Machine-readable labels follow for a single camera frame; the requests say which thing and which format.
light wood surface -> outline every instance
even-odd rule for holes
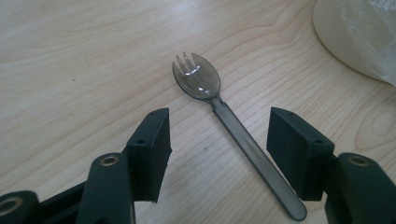
[[[315,1],[5,0],[0,7],[0,194],[40,200],[84,181],[152,110],[170,109],[173,153],[137,223],[295,223],[209,105],[176,84],[183,51],[212,62],[221,95],[262,148],[271,106],[300,115],[396,181],[396,89],[337,61]],[[302,223],[326,223],[324,202]]]

plastic bag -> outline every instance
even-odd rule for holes
[[[396,0],[338,0],[337,4],[364,64],[396,87]]]

black plastic part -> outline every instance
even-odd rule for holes
[[[85,182],[42,202],[40,205],[43,224],[75,223],[84,187]]]
[[[171,152],[169,109],[153,111],[142,121],[123,150],[129,164],[128,175],[121,179],[114,179],[114,183],[117,181],[130,183],[128,189],[133,195],[127,206],[128,209],[134,211],[133,202],[135,201],[157,202]],[[114,183],[103,182],[102,185],[114,185]],[[32,191],[3,195],[0,197],[0,224],[76,223],[85,184],[86,182],[76,185],[42,203],[38,202],[37,196]],[[102,196],[100,190],[96,193],[97,197]],[[18,206],[18,209],[8,212],[9,208],[20,202],[12,201],[16,197],[22,198],[23,203]],[[101,223],[108,223],[108,220],[102,219],[96,224]]]
[[[340,186],[338,186],[334,171],[337,162],[338,159],[332,156],[332,161],[329,164],[323,164],[325,166],[323,189],[328,195],[325,204],[326,216],[330,224],[351,223],[352,216]]]
[[[334,143],[298,115],[271,108],[267,150],[303,201],[320,201]]]
[[[39,204],[32,191],[17,191],[0,197],[0,223],[39,223]]]
[[[126,148],[135,201],[157,202],[169,156],[172,152],[169,109],[149,113],[136,129]]]
[[[76,223],[135,223],[132,205],[126,156],[108,153],[94,160]]]
[[[343,200],[328,193],[329,223],[350,223],[344,222],[348,219],[352,223],[396,223],[396,187],[375,161],[353,153],[340,154],[334,175]]]

plastic spork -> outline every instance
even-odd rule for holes
[[[270,162],[262,149],[220,97],[220,78],[213,65],[193,53],[192,61],[183,53],[184,63],[177,56],[179,68],[172,64],[177,84],[190,97],[210,104],[222,124],[240,146],[250,162],[280,200],[290,216],[296,220],[306,217],[306,208],[286,180]]]

wood grain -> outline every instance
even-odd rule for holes
[[[396,181],[396,90],[337,61],[315,1],[2,1],[0,193],[40,200],[84,181],[143,117],[169,107],[172,148],[159,202],[138,223],[294,223],[210,107],[179,89],[171,62],[195,52],[265,148],[271,106],[299,114]],[[302,223],[326,223],[324,202]]]

